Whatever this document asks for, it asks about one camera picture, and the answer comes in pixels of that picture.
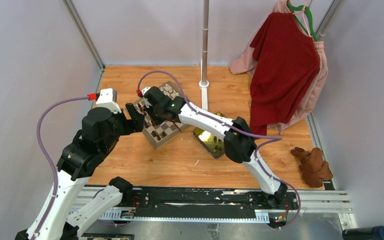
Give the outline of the gold metal tray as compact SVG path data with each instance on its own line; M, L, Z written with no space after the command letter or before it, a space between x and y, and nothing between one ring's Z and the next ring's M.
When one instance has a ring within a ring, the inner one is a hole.
M195 127L193 130L193 137L203 146L213 159L218 160L224 155L225 148L222 140L211 132Z

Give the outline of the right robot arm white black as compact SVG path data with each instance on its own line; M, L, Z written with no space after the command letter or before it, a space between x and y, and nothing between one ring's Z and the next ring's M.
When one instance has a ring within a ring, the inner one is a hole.
M224 154L231 161L244 165L257 180L270 208L278 209L285 203L288 187L263 160L255 143L259 135L251 133L242 117L218 116L199 108L185 97L170 98L156 86L145 87L137 94L145 100L145 110L154 121L187 124L216 136L224 144Z

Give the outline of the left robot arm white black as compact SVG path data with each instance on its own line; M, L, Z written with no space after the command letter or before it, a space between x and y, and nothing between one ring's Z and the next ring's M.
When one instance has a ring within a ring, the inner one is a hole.
M33 224L19 231L17 240L78 240L110 208L129 206L134 200L133 185L113 178L89 203L74 213L72 207L95 169L113 151L121 136L143 130L145 117L132 103L123 111L106 107L91 109L81 121L72 142L61 153L55 166L55 183Z

